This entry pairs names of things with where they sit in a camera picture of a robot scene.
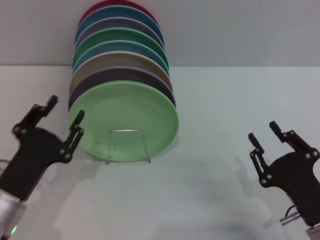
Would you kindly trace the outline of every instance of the plate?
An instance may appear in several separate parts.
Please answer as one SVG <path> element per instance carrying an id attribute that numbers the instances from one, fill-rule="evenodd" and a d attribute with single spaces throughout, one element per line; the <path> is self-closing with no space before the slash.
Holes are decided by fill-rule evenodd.
<path id="1" fill-rule="evenodd" d="M 173 90 L 169 76 L 155 61 L 130 51 L 109 51 L 88 59 L 75 71 L 72 76 L 69 92 L 71 93 L 83 79 L 92 73 L 120 65 L 136 67 L 151 72 L 161 78 L 171 91 Z"/>
<path id="2" fill-rule="evenodd" d="M 121 6 L 121 5 L 113 5 L 113 6 L 107 6 L 100 8 L 99 10 L 96 10 L 92 12 L 89 16 L 87 16 L 83 22 L 79 25 L 76 35 L 75 35 L 75 41 L 77 41 L 80 34 L 91 24 L 107 18 L 112 17 L 124 17 L 124 18 L 130 18 L 137 20 L 139 22 L 144 23 L 145 25 L 149 26 L 161 39 L 161 42 L 164 44 L 164 37 L 161 34 L 159 26 L 155 23 L 155 21 L 152 20 L 151 17 L 149 17 L 144 12 L 135 9 L 130 6 Z"/>
<path id="3" fill-rule="evenodd" d="M 78 97 L 85 93 L 90 88 L 99 84 L 112 82 L 112 81 L 134 81 L 142 84 L 147 84 L 160 92 L 162 92 L 170 101 L 176 106 L 174 94 L 168 85 L 157 75 L 152 72 L 146 71 L 142 68 L 132 66 L 113 66 L 100 69 L 91 75 L 87 76 L 73 89 L 70 94 L 68 109 L 74 104 Z"/>
<path id="4" fill-rule="evenodd" d="M 164 60 L 167 67 L 169 67 L 168 59 L 164 50 L 155 40 L 140 31 L 125 27 L 108 28 L 88 36 L 75 50 L 72 67 L 75 65 L 78 58 L 85 53 L 85 51 L 98 44 L 112 40 L 127 40 L 143 44 L 154 50 Z"/>
<path id="5" fill-rule="evenodd" d="M 79 44 L 81 44 L 91 34 L 94 34 L 95 32 L 98 32 L 103 29 L 108 29 L 108 28 L 129 28 L 129 29 L 140 31 L 148 35 L 149 37 L 151 37 L 164 49 L 164 45 L 160 40 L 159 36 L 150 27 L 148 27 L 147 25 L 145 25 L 140 21 L 127 18 L 127 17 L 109 17 L 109 18 L 96 21 L 95 23 L 88 26 L 80 34 L 79 38 L 75 43 L 75 48 L 77 48 Z"/>
<path id="6" fill-rule="evenodd" d="M 154 16 L 147 10 L 145 9 L 143 6 L 140 6 L 139 4 L 136 4 L 132 1 L 123 1 L 123 0 L 106 0 L 106 1 L 101 1 L 95 5 L 93 5 L 92 7 L 90 7 L 81 17 L 78 26 L 81 24 L 81 22 L 91 13 L 93 13 L 94 11 L 107 7 L 107 6 L 112 6 L 112 5 L 123 5 L 123 6 L 128 6 L 128 7 L 132 7 L 135 9 L 140 10 L 141 12 L 144 12 L 145 14 L 147 14 L 150 18 L 152 18 L 152 20 L 157 24 L 157 20 L 154 18 Z"/>
<path id="7" fill-rule="evenodd" d="M 80 58 L 78 58 L 72 68 L 72 74 L 74 74 L 74 72 L 77 71 L 77 69 L 88 59 L 96 55 L 111 51 L 127 51 L 144 55 L 159 64 L 162 69 L 168 74 L 168 76 L 170 76 L 169 69 L 165 61 L 154 50 L 141 43 L 127 40 L 106 41 L 91 47 L 90 49 L 85 51 L 85 53 L 83 53 Z"/>
<path id="8" fill-rule="evenodd" d="M 179 128 L 172 102 L 159 90 L 135 81 L 99 84 L 82 94 L 69 111 L 69 125 L 80 110 L 85 117 L 80 126 L 84 135 L 79 145 L 89 154 L 114 162 L 146 159 L 142 136 L 113 134 L 111 130 L 142 130 L 149 157 L 163 151 L 174 140 Z"/>

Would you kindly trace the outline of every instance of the green plate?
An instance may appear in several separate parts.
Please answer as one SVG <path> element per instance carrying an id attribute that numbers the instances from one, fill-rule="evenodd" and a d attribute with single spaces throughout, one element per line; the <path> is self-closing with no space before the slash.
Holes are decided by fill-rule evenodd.
<path id="1" fill-rule="evenodd" d="M 157 89 L 134 81 L 102 83 L 82 94 L 69 111 L 69 124 L 80 110 L 84 135 L 79 145 L 88 153 L 110 161 L 135 162 L 146 159 L 143 130 L 149 157 L 174 140 L 179 120 L 175 106 Z"/>
<path id="2" fill-rule="evenodd" d="M 88 36 L 75 50 L 72 67 L 76 64 L 77 60 L 88 49 L 112 40 L 128 40 L 143 44 L 154 50 L 164 60 L 167 67 L 169 67 L 167 56 L 162 47 L 151 37 L 141 31 L 137 31 L 126 27 L 111 27 L 101 31 L 97 31 Z"/>

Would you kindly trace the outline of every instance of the white surface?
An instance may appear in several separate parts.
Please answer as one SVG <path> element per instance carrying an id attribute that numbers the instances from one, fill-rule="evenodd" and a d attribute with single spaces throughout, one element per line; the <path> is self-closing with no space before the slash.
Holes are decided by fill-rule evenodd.
<path id="1" fill-rule="evenodd" d="M 70 65 L 100 0 L 1 0 L 0 65 Z M 320 66 L 318 0 L 132 0 L 160 23 L 171 66 Z"/>
<path id="2" fill-rule="evenodd" d="M 308 240 L 299 219 L 282 228 L 291 205 L 262 188 L 249 158 L 254 132 L 268 163 L 291 151 L 269 129 L 277 121 L 311 146 L 319 139 L 320 68 L 171 68 L 180 116 L 174 144 L 152 163 L 92 161 L 48 168 L 12 240 Z M 0 67 L 0 159 L 30 107 L 59 103 L 40 122 L 65 139 L 69 67 Z M 315 165 L 320 175 L 319 163 Z"/>

